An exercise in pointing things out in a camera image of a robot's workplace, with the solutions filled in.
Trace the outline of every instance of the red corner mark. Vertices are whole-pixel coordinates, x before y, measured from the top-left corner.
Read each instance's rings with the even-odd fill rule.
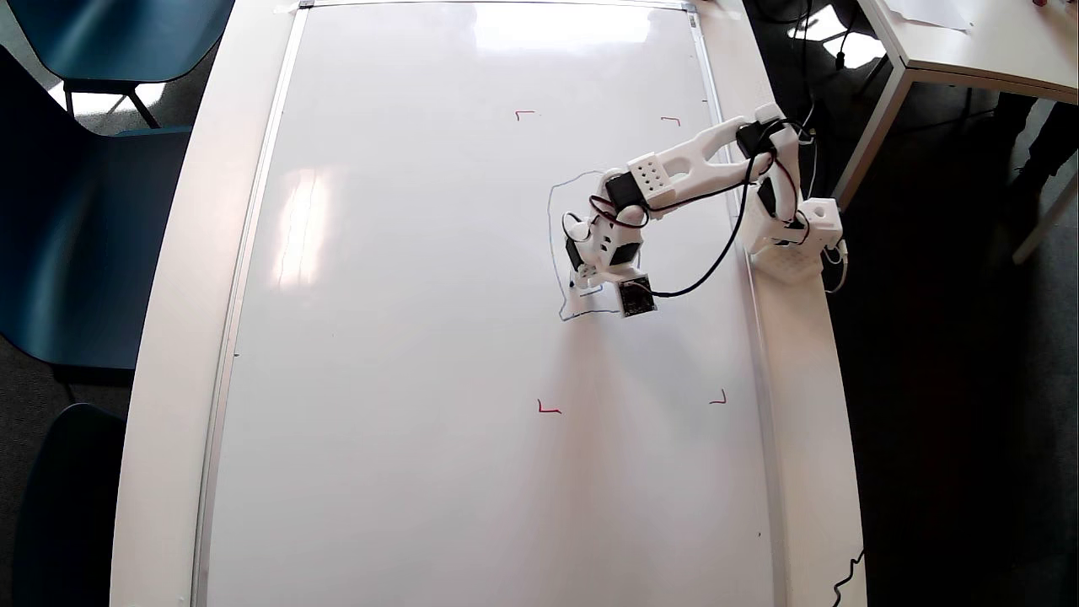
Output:
[[[540,413],[557,413],[558,415],[562,415],[562,412],[560,412],[558,410],[545,410],[545,409],[543,409],[543,403],[540,403]]]

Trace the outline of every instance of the blue chair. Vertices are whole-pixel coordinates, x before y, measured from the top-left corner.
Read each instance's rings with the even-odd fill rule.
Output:
[[[191,71],[224,31],[233,0],[8,0],[38,58],[71,93],[126,95],[156,128],[135,86]]]
[[[129,382],[190,129],[90,133],[6,49],[0,88],[0,334]]]
[[[53,422],[15,528],[15,607],[108,605],[124,429],[123,419],[87,404]]]

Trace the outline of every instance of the whiteboard frame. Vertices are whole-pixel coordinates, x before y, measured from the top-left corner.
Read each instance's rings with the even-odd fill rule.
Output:
[[[299,9],[315,9],[319,6],[347,6],[351,4],[429,4],[452,3],[465,4],[599,4],[602,6],[644,6],[646,9],[670,9],[696,13],[697,6],[689,2],[661,2],[659,0],[303,0]]]
[[[277,86],[270,106],[262,150],[259,152],[255,180],[251,184],[251,196],[247,203],[247,216],[244,219],[244,229],[240,237],[236,270],[232,278],[232,294],[226,314],[221,354],[218,359],[217,382],[214,387],[214,400],[210,403],[209,424],[206,429],[206,451],[203,454],[203,477],[202,487],[199,492],[199,516],[195,520],[195,550],[192,563],[194,570],[191,576],[192,605],[206,604],[206,580],[209,577],[209,536],[214,521],[214,499],[217,492],[221,439],[224,432],[226,401],[229,397],[232,360],[235,358],[236,335],[240,332],[240,312],[243,308],[247,270],[251,260],[251,248],[255,246],[256,227],[259,222],[259,211],[262,209],[262,196],[265,193],[267,177],[270,174],[270,163],[273,160],[274,143],[277,141],[277,129],[281,126],[281,116],[285,112],[288,84],[292,78],[292,68],[300,52],[300,41],[303,38],[303,28],[306,23],[308,11],[296,11],[292,30],[288,35],[288,43],[285,46],[285,57],[277,75]]]
[[[697,45],[697,57],[705,78],[705,94],[708,96],[708,108],[712,112],[712,122],[723,122],[720,112],[719,88],[711,61],[708,59],[708,45],[705,43],[705,32],[700,30],[700,17],[696,6],[687,11],[689,29],[694,43]],[[730,147],[723,146],[721,157],[730,162]],[[732,225],[738,217],[739,204],[734,195],[727,196],[727,210],[730,213]],[[783,507],[781,479],[779,477],[778,450],[776,449],[776,432],[771,416],[771,373],[768,365],[768,353],[764,342],[764,325],[761,311],[756,305],[756,285],[753,282],[753,272],[750,271],[749,251],[742,246],[741,238],[735,238],[736,250],[745,262],[739,264],[741,279],[748,288],[742,291],[742,306],[746,308],[747,322],[750,327],[750,347],[753,359],[754,380],[756,381],[757,416],[761,425],[761,444],[764,453],[764,486],[768,500],[768,526],[771,538],[771,585],[773,603],[776,607],[787,607],[787,515]]]
[[[343,5],[365,5],[365,4],[415,4],[415,3],[513,3],[513,4],[592,4],[611,6],[638,6],[660,10],[673,10],[685,12],[688,18],[691,33],[697,51],[697,58],[704,79],[705,93],[708,98],[709,113],[713,124],[722,122],[722,114],[719,101],[719,94],[715,86],[715,79],[712,73],[711,64],[708,58],[708,49],[705,43],[704,33],[700,28],[700,19],[697,15],[696,5],[689,2],[663,2],[653,0],[301,0],[295,5],[295,20],[289,32],[288,42],[285,47],[285,56],[282,60],[277,84],[274,89],[273,101],[271,104],[270,115],[267,121],[262,148],[259,152],[259,160],[255,171],[255,179],[251,185],[251,194],[248,201],[244,227],[241,235],[240,250],[237,251],[236,266],[233,275],[231,295],[229,301],[226,323],[222,332],[221,350],[218,360],[217,382],[214,388],[214,398],[210,404],[210,415],[206,434],[206,450],[203,455],[202,486],[199,497],[199,513],[195,521],[195,541],[192,563],[191,597],[192,606],[205,606],[207,602],[207,580],[209,577],[209,541],[214,519],[214,500],[216,498],[217,475],[220,466],[221,442],[224,432],[224,414],[228,405],[229,386],[232,375],[232,362],[235,358],[236,336],[240,331],[240,316],[243,309],[244,290],[247,282],[247,273],[250,264],[251,249],[255,244],[259,213],[262,208],[262,199],[265,193],[267,179],[270,173],[270,165],[273,161],[274,144],[277,139],[277,130],[281,119],[285,110],[285,101],[288,96],[288,87],[292,77],[292,69],[299,55],[300,43],[303,38],[303,30],[308,20],[308,11],[320,6],[343,6]],[[719,151],[719,156],[724,162],[730,162],[729,147],[724,146]],[[737,217],[738,203],[734,195],[727,195],[727,209],[732,220]],[[768,505],[769,533],[771,539],[771,571],[773,571],[773,602],[777,607],[787,605],[787,547],[784,536],[784,511],[779,478],[779,467],[775,442],[775,429],[771,417],[771,390],[770,373],[768,369],[768,358],[764,342],[764,331],[756,305],[755,285],[752,272],[750,271],[751,259],[749,252],[742,247],[741,240],[735,238],[734,246],[740,252],[742,262],[739,263],[739,273],[743,284],[748,288],[743,289],[743,307],[747,312],[746,322],[749,323],[749,342],[751,346],[751,359],[754,369],[754,381],[756,384],[757,415],[762,433],[762,450],[765,473],[766,503]]]

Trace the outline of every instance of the white desk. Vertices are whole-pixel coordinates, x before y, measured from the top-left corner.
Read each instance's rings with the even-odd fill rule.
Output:
[[[724,115],[773,99],[743,8],[699,4]],[[150,296],[132,395],[113,542],[111,604],[190,603],[195,529],[222,328],[292,15],[237,0],[203,97]],[[862,548],[843,385],[819,282],[755,276],[783,529],[788,605],[831,604]],[[864,570],[844,587],[864,604]]]
[[[953,0],[974,25],[957,31],[910,22],[884,0],[858,0],[892,65],[873,115],[835,187],[846,208],[914,82],[991,88],[1077,102],[1076,4]]]

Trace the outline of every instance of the whiteboard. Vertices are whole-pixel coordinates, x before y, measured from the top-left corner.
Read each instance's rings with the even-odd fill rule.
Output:
[[[615,309],[613,289],[564,288],[557,221],[587,211],[598,171],[718,118],[692,15],[296,18],[226,328],[196,599],[781,601],[743,258],[630,319],[581,315]],[[654,288],[712,262],[728,202],[648,226]]]

